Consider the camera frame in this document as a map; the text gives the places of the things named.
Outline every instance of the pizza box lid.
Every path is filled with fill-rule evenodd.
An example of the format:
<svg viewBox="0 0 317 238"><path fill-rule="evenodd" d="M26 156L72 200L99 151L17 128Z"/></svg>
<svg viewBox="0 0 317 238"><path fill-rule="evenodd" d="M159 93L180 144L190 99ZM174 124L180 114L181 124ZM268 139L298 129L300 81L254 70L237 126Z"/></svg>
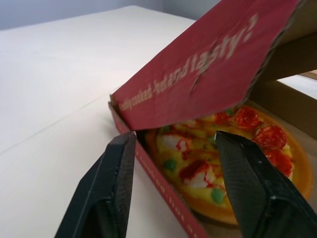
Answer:
<svg viewBox="0 0 317 238"><path fill-rule="evenodd" d="M243 103L255 82L315 69L316 12L314 0L222 0L121 86L112 104L141 130Z"/></svg>

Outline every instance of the corrugated cardboard edge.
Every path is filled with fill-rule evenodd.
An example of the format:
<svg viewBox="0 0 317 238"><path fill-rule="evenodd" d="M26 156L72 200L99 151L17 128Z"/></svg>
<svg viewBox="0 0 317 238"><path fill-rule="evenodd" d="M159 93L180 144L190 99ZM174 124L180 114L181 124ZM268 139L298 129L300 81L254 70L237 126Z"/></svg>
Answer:
<svg viewBox="0 0 317 238"><path fill-rule="evenodd" d="M114 103L109 102L109 109L111 111L116 128L121 134L124 134L130 129L120 118L115 110ZM142 145L137 141L136 145L136 158L148 174L149 178L160 192L163 199L166 201L171 211L184 228L185 232L190 238L209 238L209 235L186 207L181 198L175 193L174 189L166 181L163 175L159 172L153 161L143 149Z"/></svg>
<svg viewBox="0 0 317 238"><path fill-rule="evenodd" d="M306 72L306 73L301 73L301 76L311 78L314 80L317 80L317 70L311 71L311 72Z"/></svg>

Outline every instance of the white wall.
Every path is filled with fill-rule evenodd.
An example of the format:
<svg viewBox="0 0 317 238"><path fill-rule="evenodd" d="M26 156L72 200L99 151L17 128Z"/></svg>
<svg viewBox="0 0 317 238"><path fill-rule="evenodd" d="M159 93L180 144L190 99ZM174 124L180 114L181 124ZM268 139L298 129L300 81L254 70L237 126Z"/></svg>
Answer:
<svg viewBox="0 0 317 238"><path fill-rule="evenodd" d="M164 12L197 20L220 0L164 0Z"/></svg>
<svg viewBox="0 0 317 238"><path fill-rule="evenodd" d="M163 11L163 0L0 0L0 30L128 5Z"/></svg>

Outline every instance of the pizza topping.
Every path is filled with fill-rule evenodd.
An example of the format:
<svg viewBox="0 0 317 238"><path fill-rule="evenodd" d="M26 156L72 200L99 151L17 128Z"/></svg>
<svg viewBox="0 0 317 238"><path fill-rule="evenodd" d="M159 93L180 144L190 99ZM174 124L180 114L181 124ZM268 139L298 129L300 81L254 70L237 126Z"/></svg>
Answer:
<svg viewBox="0 0 317 238"><path fill-rule="evenodd" d="M184 160L211 160L214 158L216 153L212 153L210 151L206 150L190 150L183 153L183 159Z"/></svg>
<svg viewBox="0 0 317 238"><path fill-rule="evenodd" d="M267 125L257 130L254 141L264 149L283 149L286 135L277 125Z"/></svg>
<svg viewBox="0 0 317 238"><path fill-rule="evenodd" d="M216 204L221 204L224 200L224 192L218 187L211 190L211 198Z"/></svg>
<svg viewBox="0 0 317 238"><path fill-rule="evenodd" d="M167 160L165 163L164 163L164 168L169 170L169 171L173 171L176 167L176 161L175 160L172 160L172 159L169 159Z"/></svg>
<svg viewBox="0 0 317 238"><path fill-rule="evenodd" d="M212 168L206 161L196 160L179 173L180 179L192 187L207 187L214 178Z"/></svg>
<svg viewBox="0 0 317 238"><path fill-rule="evenodd" d="M180 152L189 150L189 145L191 143L190 138L186 138L178 134L165 134L162 138L164 145L169 149L178 150Z"/></svg>
<svg viewBox="0 0 317 238"><path fill-rule="evenodd" d="M259 119L258 114L249 107L242 107L238 110L236 115L234 116L234 122L240 128L255 128L263 123Z"/></svg>
<svg viewBox="0 0 317 238"><path fill-rule="evenodd" d="M214 140L214 136L208 136L207 139L212 145L216 145L216 141Z"/></svg>
<svg viewBox="0 0 317 238"><path fill-rule="evenodd" d="M188 133L190 135L201 137L201 138L205 138L207 134L206 131L203 129L191 127L185 124L176 124L174 125L174 128L180 132Z"/></svg>
<svg viewBox="0 0 317 238"><path fill-rule="evenodd" d="M230 117L226 112L216 113L214 114L214 123L224 124L229 121Z"/></svg>
<svg viewBox="0 0 317 238"><path fill-rule="evenodd" d="M289 177L292 173L292 161L280 150L269 150L264 152L267 159L274 165L282 174Z"/></svg>

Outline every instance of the cardboard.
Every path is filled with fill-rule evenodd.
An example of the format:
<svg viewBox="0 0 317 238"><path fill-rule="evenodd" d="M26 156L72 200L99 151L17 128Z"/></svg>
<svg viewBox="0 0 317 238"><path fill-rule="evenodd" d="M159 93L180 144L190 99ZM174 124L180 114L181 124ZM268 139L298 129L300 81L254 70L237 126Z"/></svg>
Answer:
<svg viewBox="0 0 317 238"><path fill-rule="evenodd" d="M222 0L111 96L116 127L121 133L161 127L250 98L292 124L282 122L316 175L317 101L275 81L317 68L316 12L315 0ZM192 214L140 143L136 157L189 237L241 237L237 228ZM316 198L314 189L315 211Z"/></svg>

